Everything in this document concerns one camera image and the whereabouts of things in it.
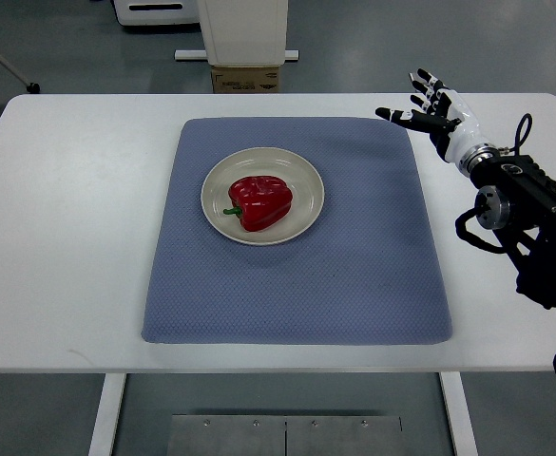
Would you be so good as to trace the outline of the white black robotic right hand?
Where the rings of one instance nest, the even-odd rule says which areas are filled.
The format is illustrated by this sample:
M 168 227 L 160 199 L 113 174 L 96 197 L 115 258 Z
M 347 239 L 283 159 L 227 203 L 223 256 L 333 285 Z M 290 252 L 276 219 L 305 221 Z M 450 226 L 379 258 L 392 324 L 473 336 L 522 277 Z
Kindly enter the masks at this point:
M 471 150 L 495 145 L 482 133 L 479 121 L 462 96 L 423 68 L 410 74 L 417 109 L 378 107 L 375 115 L 411 131 L 426 133 L 438 156 L 458 164 Z

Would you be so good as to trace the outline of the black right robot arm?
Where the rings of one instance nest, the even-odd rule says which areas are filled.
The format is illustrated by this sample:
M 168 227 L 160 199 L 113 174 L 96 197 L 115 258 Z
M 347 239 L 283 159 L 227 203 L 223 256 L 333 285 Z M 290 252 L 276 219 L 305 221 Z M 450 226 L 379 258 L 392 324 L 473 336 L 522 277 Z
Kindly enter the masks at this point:
M 509 257 L 517 293 L 547 310 L 556 308 L 556 181 L 521 152 L 532 127 L 525 114 L 514 145 L 484 145 L 463 164 L 477 188 L 474 205 L 455 222 L 470 245 Z

